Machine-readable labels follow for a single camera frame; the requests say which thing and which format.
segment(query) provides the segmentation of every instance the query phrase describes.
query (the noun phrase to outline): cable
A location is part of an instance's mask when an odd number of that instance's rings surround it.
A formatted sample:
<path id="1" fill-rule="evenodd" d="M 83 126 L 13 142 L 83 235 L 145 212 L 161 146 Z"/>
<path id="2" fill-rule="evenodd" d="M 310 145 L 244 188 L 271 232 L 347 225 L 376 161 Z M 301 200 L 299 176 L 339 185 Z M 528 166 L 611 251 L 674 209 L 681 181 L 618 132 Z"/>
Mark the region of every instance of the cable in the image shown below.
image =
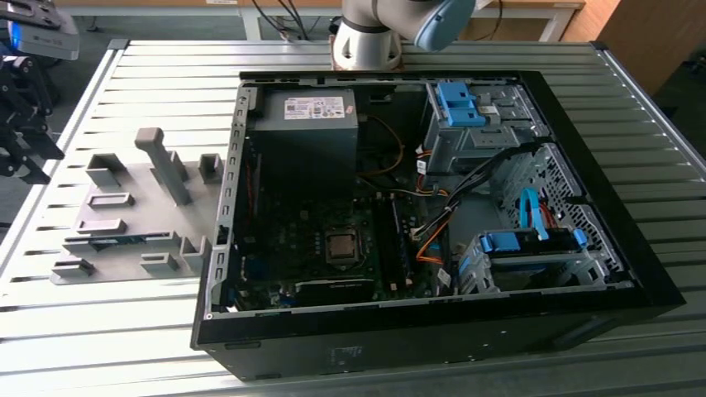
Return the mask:
<path id="1" fill-rule="evenodd" d="M 307 30 L 304 29 L 304 24 L 301 22 L 301 16 L 299 15 L 299 11 L 296 10 L 296 6 L 295 6 L 295 2 L 292 0 L 288 0 L 289 1 L 289 5 L 291 5 L 291 11 L 293 11 L 296 17 L 296 24 L 299 25 L 299 29 L 301 29 L 301 34 L 304 36 L 304 40 L 308 41 L 308 33 L 307 33 Z"/>
<path id="2" fill-rule="evenodd" d="M 422 249 L 419 250 L 419 252 L 416 253 L 416 260 L 418 261 L 422 261 L 422 262 L 431 262 L 431 263 L 436 263 L 439 265 L 443 265 L 443 261 L 440 258 L 434 258 L 434 257 L 430 257 L 430 256 L 424 256 L 423 253 L 427 251 L 427 248 L 430 248 L 430 245 L 431 245 L 431 242 L 435 240 L 436 236 L 439 236 L 439 233 L 442 232 L 443 228 L 448 225 L 448 221 L 451 219 L 447 219 L 444 223 L 442 223 L 442 225 L 439 226 L 439 228 L 435 230 L 434 234 L 431 235 L 430 239 L 427 240 L 427 242 L 424 242 L 423 246 L 422 246 Z"/>
<path id="3" fill-rule="evenodd" d="M 406 189 L 386 188 L 384 186 L 380 186 L 380 185 L 375 184 L 371 180 L 368 180 L 363 176 L 359 176 L 359 179 L 363 182 L 366 182 L 366 184 L 370 187 L 372 187 L 374 189 L 376 189 L 376 190 L 383 190 L 386 192 L 396 192 L 396 193 L 411 194 L 412 196 L 418 196 L 418 197 L 431 197 L 434 195 L 434 194 L 424 194 L 424 193 L 419 193 L 419 192 L 412 192 L 411 190 L 406 190 Z"/>
<path id="4" fill-rule="evenodd" d="M 542 210 L 542 213 L 543 213 L 543 216 L 544 216 L 544 219 L 546 219 L 546 222 L 547 222 L 547 226 L 548 227 L 559 227 L 559 225 L 556 223 L 556 220 L 554 219 L 554 215 L 551 214 L 550 208 L 547 207 L 547 204 L 540 203 L 539 204 L 539 209 Z"/>
<path id="5" fill-rule="evenodd" d="M 383 120 L 378 116 L 368 115 L 367 118 L 379 122 L 383 125 L 384 129 L 395 137 L 395 141 L 398 141 L 399 154 L 398 154 L 398 160 L 395 161 L 395 164 L 392 164 L 390 167 L 384 168 L 383 170 L 360 172 L 359 176 L 375 176 L 375 175 L 382 175 L 382 174 L 388 173 L 395 168 L 398 168 L 398 165 L 399 163 L 402 163 L 402 159 L 404 157 L 404 145 L 402 143 L 402 139 L 399 139 L 399 135 L 395 132 L 395 130 L 392 130 L 392 128 L 387 125 L 386 122 L 383 122 Z"/>
<path id="6" fill-rule="evenodd" d="M 498 29 L 499 29 L 499 24 L 503 22 L 503 11 L 504 11 L 504 4 L 503 4 L 503 0 L 498 0 L 498 4 L 499 4 L 499 13 L 498 13 L 498 19 L 495 20 L 495 28 L 492 29 L 492 31 L 486 34 L 483 37 L 479 37 L 478 39 L 474 39 L 474 41 L 480 41 L 480 40 L 484 40 L 490 37 L 488 40 L 492 40 L 492 38 L 495 37 L 495 33 L 498 33 Z"/>
<path id="7" fill-rule="evenodd" d="M 255 6 L 255 8 L 257 9 L 257 12 L 260 14 L 260 17 L 267 21 L 267 23 L 269 23 L 269 25 L 272 26 L 272 28 L 279 32 L 280 35 L 285 34 L 285 30 L 284 30 L 284 27 L 283 26 L 277 26 L 275 24 L 275 22 L 269 19 L 269 17 L 267 16 L 267 14 L 264 13 L 263 11 L 263 8 L 260 8 L 260 5 L 257 4 L 257 0 L 252 0 L 252 5 Z"/>
<path id="8" fill-rule="evenodd" d="M 304 40 L 308 40 L 307 32 L 304 30 L 304 25 L 301 24 L 301 18 L 299 17 L 299 14 L 297 13 L 295 14 L 292 10 L 289 10 L 289 7 L 287 7 L 287 4 L 284 4 L 283 0 L 277 0 L 277 1 L 279 1 L 280 6 L 283 6 L 284 11 L 287 11 L 292 19 L 295 20 L 295 24 L 299 26 L 299 31 L 301 32 L 301 38 Z"/>
<path id="9" fill-rule="evenodd" d="M 504 149 L 500 153 L 498 153 L 490 159 L 483 161 L 480 165 L 478 165 L 474 170 L 467 173 L 459 184 L 455 186 L 454 190 L 451 190 L 451 192 L 448 193 L 443 210 L 436 214 L 435 217 L 432 217 L 432 220 L 427 224 L 422 225 L 418 229 L 412 230 L 412 236 L 422 236 L 434 227 L 434 225 L 446 218 L 447 215 L 450 216 L 454 213 L 455 209 L 462 203 L 462 201 L 458 199 L 459 195 L 464 194 L 466 192 L 470 192 L 487 182 L 487 180 L 492 176 L 492 169 L 506 159 L 514 157 L 515 155 L 534 152 L 540 147 L 540 145 L 542 143 L 538 142 L 524 143 L 516 147 Z"/>
<path id="10" fill-rule="evenodd" d="M 424 190 L 423 189 L 423 187 L 422 187 L 422 179 L 423 179 L 423 175 L 419 175 L 419 177 L 416 178 L 416 191 L 419 193 L 432 194 L 434 190 Z M 439 194 L 442 196 L 448 196 L 448 192 L 444 189 L 439 189 L 438 192 L 439 192 Z"/>
<path id="11" fill-rule="evenodd" d="M 316 20 L 314 21 L 314 25 L 310 27 L 307 34 L 310 35 L 314 29 L 316 28 L 316 25 L 319 25 L 319 21 L 322 20 L 322 17 L 316 17 Z"/>

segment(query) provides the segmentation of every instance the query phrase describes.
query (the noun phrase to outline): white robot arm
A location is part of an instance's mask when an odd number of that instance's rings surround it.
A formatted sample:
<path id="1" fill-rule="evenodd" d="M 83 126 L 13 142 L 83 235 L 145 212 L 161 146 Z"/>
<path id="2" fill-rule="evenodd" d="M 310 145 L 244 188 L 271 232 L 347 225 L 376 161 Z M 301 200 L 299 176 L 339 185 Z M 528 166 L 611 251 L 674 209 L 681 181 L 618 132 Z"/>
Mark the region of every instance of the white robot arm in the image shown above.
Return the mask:
<path id="1" fill-rule="evenodd" d="M 467 24 L 475 0 L 344 0 L 334 41 L 336 69 L 395 69 L 402 36 L 427 51 L 446 48 Z"/>

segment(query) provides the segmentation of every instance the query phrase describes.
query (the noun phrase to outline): wooden cabinet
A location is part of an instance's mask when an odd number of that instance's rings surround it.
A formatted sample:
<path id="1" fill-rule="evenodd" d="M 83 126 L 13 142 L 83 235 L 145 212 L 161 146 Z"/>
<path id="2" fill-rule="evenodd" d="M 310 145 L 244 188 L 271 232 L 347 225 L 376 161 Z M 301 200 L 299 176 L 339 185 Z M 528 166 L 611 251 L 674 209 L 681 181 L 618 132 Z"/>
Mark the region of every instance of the wooden cabinet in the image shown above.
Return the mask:
<path id="1" fill-rule="evenodd" d="M 648 94 L 655 94 L 706 40 L 703 0 L 586 0 L 564 41 L 602 41 Z"/>

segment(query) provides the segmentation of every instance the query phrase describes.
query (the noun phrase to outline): black cable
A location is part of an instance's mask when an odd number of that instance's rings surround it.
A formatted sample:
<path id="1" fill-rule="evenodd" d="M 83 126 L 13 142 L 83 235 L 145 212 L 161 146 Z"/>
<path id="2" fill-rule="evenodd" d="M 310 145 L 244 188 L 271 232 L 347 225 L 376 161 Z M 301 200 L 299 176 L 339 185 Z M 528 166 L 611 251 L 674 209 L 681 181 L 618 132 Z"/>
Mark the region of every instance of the black cable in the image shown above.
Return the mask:
<path id="1" fill-rule="evenodd" d="M 301 16 L 299 15 L 299 11 L 296 10 L 295 2 L 292 0 L 288 0 L 288 2 L 289 2 L 289 5 L 291 5 L 291 11 L 293 11 L 295 14 L 296 14 L 296 18 L 295 18 L 297 20 L 296 24 L 299 25 L 299 29 L 301 29 L 301 34 L 304 35 L 304 40 L 308 41 L 308 33 L 307 33 L 307 30 L 304 29 L 304 23 L 301 22 Z"/>
<path id="2" fill-rule="evenodd" d="M 277 27 L 275 25 L 275 22 L 269 19 L 269 17 L 267 16 L 267 14 L 264 13 L 263 9 L 260 8 L 259 4 L 257 4 L 257 0 L 252 0 L 252 5 L 255 6 L 255 8 L 257 9 L 257 12 L 260 13 L 260 17 L 267 21 L 267 23 L 269 23 L 269 25 L 272 26 L 272 28 L 279 32 L 279 34 L 283 34 L 285 32 L 285 30 L 283 29 L 283 26 Z"/>
<path id="3" fill-rule="evenodd" d="M 492 38 L 495 37 L 495 33 L 498 33 L 499 24 L 503 22 L 503 10 L 504 10 L 503 0 L 498 0 L 498 4 L 499 4 L 499 13 L 498 13 L 498 19 L 495 20 L 495 28 L 483 37 L 479 37 L 478 39 L 474 39 L 474 41 L 484 40 L 488 37 L 490 37 L 488 40 L 492 40 Z"/>
<path id="4" fill-rule="evenodd" d="M 301 38 L 306 38 L 306 36 L 307 36 L 307 32 L 304 31 L 304 25 L 301 24 L 301 20 L 296 17 L 296 15 L 295 15 L 295 13 L 292 12 L 292 10 L 289 10 L 289 7 L 287 7 L 287 4 L 284 4 L 284 1 L 283 1 L 283 0 L 277 0 L 277 1 L 279 1 L 279 5 L 283 6 L 284 11 L 287 11 L 287 13 L 289 14 L 289 16 L 291 16 L 292 19 L 295 20 L 296 26 L 299 26 L 299 31 L 301 32 L 300 39 L 301 39 Z"/>
<path id="5" fill-rule="evenodd" d="M 316 20 L 314 21 L 314 25 L 310 27 L 308 31 L 307 31 L 307 35 L 311 34 L 311 32 L 314 31 L 314 29 L 316 28 L 316 25 L 319 25 L 319 21 L 322 20 L 322 17 L 316 17 Z"/>
<path id="6" fill-rule="evenodd" d="M 414 232 L 414 234 L 416 236 L 422 236 L 428 230 L 431 230 L 431 228 L 438 223 L 440 223 L 443 220 L 446 220 L 447 217 L 451 216 L 451 214 L 462 204 L 462 201 L 458 198 L 459 195 L 472 191 L 475 188 L 478 188 L 482 184 L 487 182 L 487 180 L 492 176 L 492 170 L 495 169 L 495 167 L 498 167 L 498 165 L 502 164 L 503 161 L 506 161 L 515 155 L 520 155 L 523 153 L 532 153 L 539 149 L 540 146 L 542 143 L 538 142 L 524 143 L 516 147 L 504 149 L 500 153 L 498 153 L 490 159 L 483 161 L 480 165 L 478 165 L 474 170 L 467 173 L 467 175 L 463 177 L 462 181 L 451 190 L 451 192 L 448 192 L 448 197 L 442 211 L 432 217 L 431 221 L 427 222 L 426 225 L 423 225 Z"/>

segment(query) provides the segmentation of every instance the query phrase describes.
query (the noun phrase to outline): metal slotted table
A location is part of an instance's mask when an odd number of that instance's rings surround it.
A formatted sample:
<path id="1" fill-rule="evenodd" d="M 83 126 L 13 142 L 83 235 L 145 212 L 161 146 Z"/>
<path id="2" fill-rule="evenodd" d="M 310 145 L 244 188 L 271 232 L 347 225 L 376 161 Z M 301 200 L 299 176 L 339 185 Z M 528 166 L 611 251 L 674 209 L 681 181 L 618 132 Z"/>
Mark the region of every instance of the metal slotted table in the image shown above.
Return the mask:
<path id="1" fill-rule="evenodd" d="M 687 304 L 558 354 L 244 384 L 188 347 L 196 279 L 55 286 L 92 153 L 147 162 L 160 126 L 184 161 L 225 154 L 239 72 L 328 69 L 327 43 L 113 41 L 0 248 L 0 390 L 80 395 L 703 395 L 706 167 L 614 57 L 588 44 L 406 46 L 408 69 L 540 70 Z"/>

